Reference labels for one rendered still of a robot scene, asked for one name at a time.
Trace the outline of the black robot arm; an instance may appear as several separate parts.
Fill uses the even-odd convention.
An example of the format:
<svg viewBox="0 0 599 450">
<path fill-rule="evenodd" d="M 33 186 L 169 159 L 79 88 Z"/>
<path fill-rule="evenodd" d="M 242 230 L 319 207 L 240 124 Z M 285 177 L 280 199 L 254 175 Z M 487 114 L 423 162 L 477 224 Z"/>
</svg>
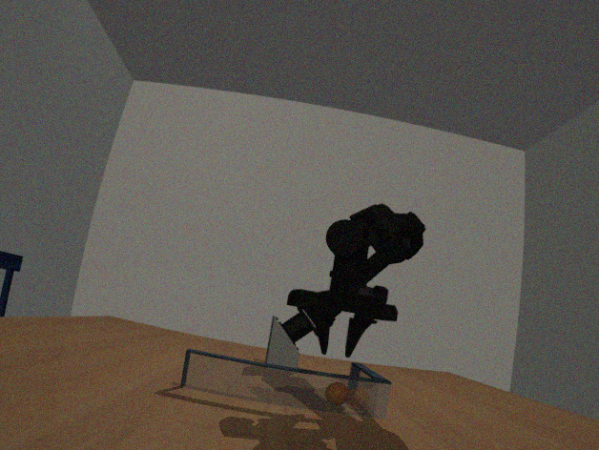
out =
<svg viewBox="0 0 599 450">
<path fill-rule="evenodd" d="M 343 273 L 335 285 L 332 300 L 335 304 L 341 301 L 350 312 L 369 316 L 376 307 L 383 309 L 388 289 L 370 288 L 366 283 L 389 264 L 413 257 L 423 246 L 426 228 L 415 213 L 395 214 L 385 204 L 374 204 L 351 215 L 350 219 L 334 222 L 327 231 L 326 243 L 335 255 L 334 264 L 362 266 L 368 279 L 360 276 L 358 281 L 351 280 L 349 274 Z M 370 246 L 376 253 L 367 259 Z M 312 315 L 307 314 L 310 308 L 297 308 L 298 314 L 282 324 L 279 322 L 294 345 L 311 331 L 318 336 Z"/>
</svg>

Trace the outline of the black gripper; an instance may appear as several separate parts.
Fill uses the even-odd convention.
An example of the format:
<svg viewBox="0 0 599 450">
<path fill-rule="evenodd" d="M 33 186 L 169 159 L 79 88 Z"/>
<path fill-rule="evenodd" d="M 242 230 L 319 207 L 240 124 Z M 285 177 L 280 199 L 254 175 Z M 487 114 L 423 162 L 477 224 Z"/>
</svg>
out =
<svg viewBox="0 0 599 450">
<path fill-rule="evenodd" d="M 335 304 L 332 300 L 335 285 L 340 279 L 343 273 L 349 274 L 349 279 L 359 280 L 360 276 L 366 276 L 364 267 L 359 267 L 350 264 L 334 264 L 333 271 L 330 271 L 331 285 L 330 292 L 326 297 L 321 297 L 320 292 L 314 292 L 304 289 L 293 289 L 287 299 L 287 305 L 310 308 L 307 314 L 311 314 L 315 322 L 318 331 L 318 340 L 320 343 L 321 353 L 326 355 L 328 348 L 329 339 L 329 328 L 330 322 L 334 314 L 329 314 L 330 310 L 340 310 L 344 312 L 348 311 L 342 304 Z M 353 312 L 350 312 L 353 313 Z M 373 315 L 367 315 L 364 313 L 355 313 L 354 318 L 349 319 L 348 336 L 345 343 L 345 356 L 350 358 L 356 345 L 358 344 L 363 332 L 373 323 L 376 324 L 377 320 L 392 320 L 397 321 L 397 308 L 395 305 L 384 305 L 382 308 L 375 309 Z M 377 320 L 375 320 L 377 319 Z"/>
</svg>

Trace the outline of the clear low wall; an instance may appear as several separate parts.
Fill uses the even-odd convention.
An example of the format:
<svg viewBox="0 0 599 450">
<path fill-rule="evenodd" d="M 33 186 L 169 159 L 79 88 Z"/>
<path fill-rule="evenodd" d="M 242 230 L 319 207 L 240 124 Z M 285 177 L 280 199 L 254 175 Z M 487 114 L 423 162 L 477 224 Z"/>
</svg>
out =
<svg viewBox="0 0 599 450">
<path fill-rule="evenodd" d="M 314 376 L 188 352 L 182 388 L 293 409 L 385 419 L 391 384 Z"/>
</svg>

